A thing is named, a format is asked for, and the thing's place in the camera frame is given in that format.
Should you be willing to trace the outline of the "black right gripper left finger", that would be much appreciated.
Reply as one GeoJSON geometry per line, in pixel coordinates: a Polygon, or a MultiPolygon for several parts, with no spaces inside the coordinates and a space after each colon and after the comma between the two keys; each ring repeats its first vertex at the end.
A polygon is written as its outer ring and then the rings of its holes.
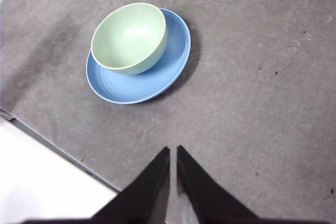
{"type": "Polygon", "coordinates": [[[93,220],[165,220],[170,191],[170,149],[164,147],[93,220]]]}

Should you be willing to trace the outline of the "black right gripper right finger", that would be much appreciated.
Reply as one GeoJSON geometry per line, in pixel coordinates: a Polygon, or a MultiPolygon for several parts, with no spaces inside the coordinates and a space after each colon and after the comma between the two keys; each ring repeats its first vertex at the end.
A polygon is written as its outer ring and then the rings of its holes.
{"type": "Polygon", "coordinates": [[[199,221],[257,219],[256,214],[214,181],[182,145],[177,147],[177,176],[199,221]]]}

